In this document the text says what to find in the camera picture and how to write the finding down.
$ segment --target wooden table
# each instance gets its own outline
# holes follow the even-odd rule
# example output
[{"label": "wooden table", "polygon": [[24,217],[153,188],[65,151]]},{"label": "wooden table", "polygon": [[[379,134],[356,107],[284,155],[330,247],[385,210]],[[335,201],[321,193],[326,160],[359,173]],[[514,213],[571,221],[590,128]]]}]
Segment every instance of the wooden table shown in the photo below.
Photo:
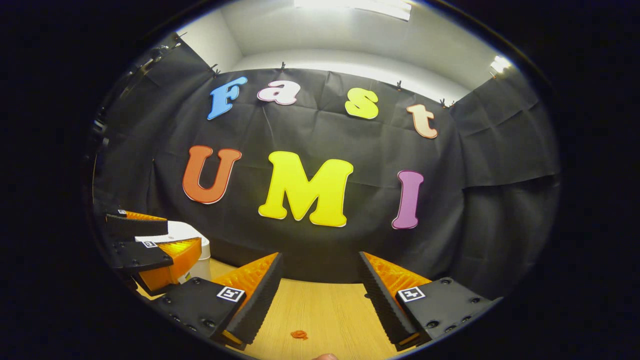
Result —
[{"label": "wooden table", "polygon": [[[235,267],[210,260],[211,277]],[[151,297],[138,286],[138,291]],[[382,360],[398,355],[362,284],[282,279],[264,323],[244,354],[262,360],[311,360],[333,353],[340,360]],[[294,339],[303,330],[308,339]]]}]

